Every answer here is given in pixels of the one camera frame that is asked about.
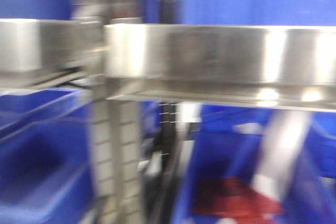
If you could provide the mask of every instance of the red item in bin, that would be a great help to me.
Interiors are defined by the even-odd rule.
[[[282,214],[281,204],[264,196],[238,178],[199,181],[193,211],[197,214],[233,218],[238,224],[272,224],[266,216]]]

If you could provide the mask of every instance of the red object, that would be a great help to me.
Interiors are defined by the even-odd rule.
[[[272,224],[267,216],[282,214],[276,202],[261,195],[239,181],[227,179],[201,179],[193,211],[197,214],[233,218],[238,224]]]

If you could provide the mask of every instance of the white object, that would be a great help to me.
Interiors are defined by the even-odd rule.
[[[287,194],[295,161],[311,124],[311,112],[276,111],[266,128],[252,188],[277,201]]]
[[[232,218],[224,218],[224,219],[218,220],[216,224],[237,224],[237,222]]]
[[[236,132],[241,134],[262,134],[263,127],[259,123],[243,123],[234,125]]]

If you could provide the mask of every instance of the metal shelving unit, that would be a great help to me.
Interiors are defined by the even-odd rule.
[[[106,26],[105,32],[106,87],[115,155],[131,155],[122,144],[123,115],[130,108],[138,110],[136,101],[336,110],[334,27],[119,24]],[[139,117],[132,118],[133,126],[138,125]],[[133,139],[139,141],[137,131],[133,133]],[[134,148],[133,153],[139,153],[136,143]],[[175,157],[172,163],[180,159]],[[140,156],[134,155],[133,161],[139,162]],[[165,173],[176,177],[173,167]],[[122,164],[115,168],[122,180]],[[120,210],[127,209],[130,188],[140,201],[138,211],[126,212],[123,223],[146,223],[141,183],[128,189],[120,187]],[[163,185],[164,191],[168,188],[170,185]],[[161,202],[169,201],[160,197]],[[160,211],[156,209],[150,221],[167,220],[167,215],[158,215]]]

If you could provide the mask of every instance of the stainless steel shelf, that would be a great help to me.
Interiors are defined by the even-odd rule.
[[[105,27],[113,100],[336,110],[336,27]]]

